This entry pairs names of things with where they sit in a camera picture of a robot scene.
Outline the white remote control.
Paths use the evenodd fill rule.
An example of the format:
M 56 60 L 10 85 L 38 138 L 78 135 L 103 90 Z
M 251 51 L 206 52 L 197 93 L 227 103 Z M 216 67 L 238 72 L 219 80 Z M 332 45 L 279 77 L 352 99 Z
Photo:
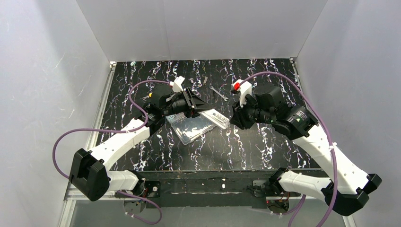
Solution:
M 201 111 L 199 114 L 207 118 L 221 129 L 226 129 L 230 124 L 229 119 L 215 109 Z

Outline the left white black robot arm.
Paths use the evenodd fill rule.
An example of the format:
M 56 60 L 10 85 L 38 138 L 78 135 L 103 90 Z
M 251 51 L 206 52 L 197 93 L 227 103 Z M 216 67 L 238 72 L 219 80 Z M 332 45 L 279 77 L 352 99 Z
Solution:
M 135 170 L 113 171 L 114 163 L 130 149 L 156 133 L 166 117 L 184 114 L 187 118 L 200 115 L 212 119 L 212 105 L 203 101 L 190 88 L 174 89 L 167 85 L 156 86 L 149 100 L 124 128 L 105 142 L 89 151 L 81 148 L 73 157 L 69 182 L 90 201 L 96 201 L 107 192 L 130 191 L 141 196 L 145 191 L 145 177 Z

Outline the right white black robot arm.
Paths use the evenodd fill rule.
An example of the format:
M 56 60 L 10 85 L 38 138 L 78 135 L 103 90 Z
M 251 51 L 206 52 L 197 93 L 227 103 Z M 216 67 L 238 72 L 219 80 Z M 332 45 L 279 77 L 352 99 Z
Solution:
M 327 174 L 313 177 L 281 167 L 267 181 L 251 187 L 255 195 L 296 192 L 332 204 L 333 211 L 342 216 L 349 216 L 367 204 L 369 194 L 382 183 L 381 177 L 361 170 L 330 143 L 309 110 L 288 104 L 276 86 L 254 90 L 249 82 L 238 80 L 232 87 L 233 93 L 240 97 L 232 106 L 231 124 L 242 130 L 256 123 L 270 124 L 276 132 L 306 151 Z

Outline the silver open-end wrench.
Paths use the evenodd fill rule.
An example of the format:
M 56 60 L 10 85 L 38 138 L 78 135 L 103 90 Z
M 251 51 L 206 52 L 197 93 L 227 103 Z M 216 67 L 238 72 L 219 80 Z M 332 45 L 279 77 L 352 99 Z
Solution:
M 215 89 L 213 86 L 209 87 L 212 91 L 214 91 L 217 95 L 219 95 L 225 102 L 227 102 L 229 99 L 222 93 L 220 93 L 217 89 Z

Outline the clear plastic screw box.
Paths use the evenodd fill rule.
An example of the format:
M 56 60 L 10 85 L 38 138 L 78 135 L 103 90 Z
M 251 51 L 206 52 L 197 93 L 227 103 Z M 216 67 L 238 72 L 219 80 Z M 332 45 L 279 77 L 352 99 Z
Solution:
M 216 127 L 202 115 L 195 118 L 187 118 L 183 113 L 180 113 L 167 116 L 166 120 L 184 145 L 194 142 L 198 137 Z

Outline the black front mounting rail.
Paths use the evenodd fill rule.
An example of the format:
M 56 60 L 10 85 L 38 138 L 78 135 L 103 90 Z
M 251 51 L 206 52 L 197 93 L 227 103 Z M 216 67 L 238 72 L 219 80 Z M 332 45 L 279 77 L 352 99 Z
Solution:
M 266 182 L 275 170 L 140 171 L 147 198 L 167 207 L 266 208 L 266 197 L 255 197 L 248 186 Z

